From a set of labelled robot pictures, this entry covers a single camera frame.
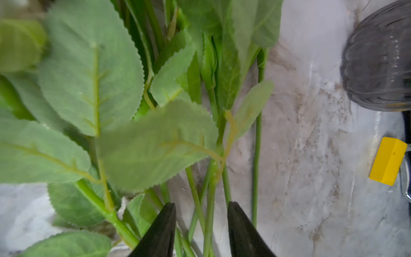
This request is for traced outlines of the yellow block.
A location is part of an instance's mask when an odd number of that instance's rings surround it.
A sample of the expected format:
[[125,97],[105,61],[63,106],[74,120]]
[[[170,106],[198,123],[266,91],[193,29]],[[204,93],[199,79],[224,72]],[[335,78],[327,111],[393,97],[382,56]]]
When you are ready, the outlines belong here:
[[371,167],[369,178],[394,185],[408,145],[397,138],[383,137]]

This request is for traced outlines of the white rose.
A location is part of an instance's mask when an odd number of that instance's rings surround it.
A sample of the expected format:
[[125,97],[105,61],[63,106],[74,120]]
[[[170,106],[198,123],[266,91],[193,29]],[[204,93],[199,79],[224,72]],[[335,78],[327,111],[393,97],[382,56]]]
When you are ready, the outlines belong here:
[[141,57],[111,1],[55,1],[45,26],[50,47],[39,66],[41,91],[63,120],[90,137],[104,191],[98,208],[134,248],[138,240],[115,210],[100,137],[136,113],[144,83]]

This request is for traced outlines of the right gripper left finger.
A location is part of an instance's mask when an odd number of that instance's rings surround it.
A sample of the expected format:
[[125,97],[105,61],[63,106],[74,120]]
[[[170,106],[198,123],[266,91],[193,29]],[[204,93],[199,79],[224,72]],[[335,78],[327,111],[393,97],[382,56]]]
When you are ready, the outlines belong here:
[[174,203],[166,203],[141,242],[129,257],[172,257],[177,211]]

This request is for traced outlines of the cream rose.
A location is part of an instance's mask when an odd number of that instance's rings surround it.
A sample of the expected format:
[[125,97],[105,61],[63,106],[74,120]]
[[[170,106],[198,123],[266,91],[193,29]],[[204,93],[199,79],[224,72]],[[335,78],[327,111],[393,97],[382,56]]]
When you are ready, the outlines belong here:
[[258,119],[273,91],[273,84],[262,81],[246,96],[243,106],[231,112],[250,66],[278,40],[282,5],[282,1],[178,2],[189,24],[202,34],[201,76],[218,128],[217,157],[208,172],[208,227],[213,226],[219,181],[230,197],[226,162],[231,147]]
[[234,143],[250,129],[273,90],[270,81],[254,86],[235,112],[224,111],[230,126],[222,130],[184,90],[162,92],[164,105],[100,135],[97,145],[108,181],[122,192],[137,193],[211,157],[219,165],[213,177],[218,182]]

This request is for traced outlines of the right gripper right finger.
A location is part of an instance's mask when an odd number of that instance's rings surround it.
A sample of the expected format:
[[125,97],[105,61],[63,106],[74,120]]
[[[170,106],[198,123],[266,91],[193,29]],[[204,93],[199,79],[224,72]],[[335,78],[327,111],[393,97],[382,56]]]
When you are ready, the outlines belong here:
[[235,201],[228,204],[228,225],[232,257],[276,256]]

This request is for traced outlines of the black case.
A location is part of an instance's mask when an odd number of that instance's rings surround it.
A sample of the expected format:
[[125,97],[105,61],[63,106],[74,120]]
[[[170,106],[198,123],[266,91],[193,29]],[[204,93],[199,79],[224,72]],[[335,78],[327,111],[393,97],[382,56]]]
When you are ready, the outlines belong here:
[[400,186],[402,195],[411,203],[411,112],[402,113],[405,126],[406,153],[400,166]]

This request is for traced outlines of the purple ribbed glass vase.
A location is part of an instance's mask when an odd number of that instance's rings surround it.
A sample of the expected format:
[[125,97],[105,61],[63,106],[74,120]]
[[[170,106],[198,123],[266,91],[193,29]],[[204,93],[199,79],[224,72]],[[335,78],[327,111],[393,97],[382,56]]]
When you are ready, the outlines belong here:
[[411,3],[394,1],[358,24],[342,53],[349,99],[374,111],[411,109]]

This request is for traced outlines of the orange rose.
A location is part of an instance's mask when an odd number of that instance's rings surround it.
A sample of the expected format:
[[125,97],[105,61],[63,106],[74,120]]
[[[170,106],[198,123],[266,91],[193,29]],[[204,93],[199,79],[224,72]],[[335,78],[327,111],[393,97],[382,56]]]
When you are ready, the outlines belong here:
[[90,137],[59,116],[39,85],[39,66],[49,47],[45,23],[1,21],[1,75],[28,92],[5,98],[16,118],[1,119],[1,182],[66,184],[104,216],[98,208],[104,191]]

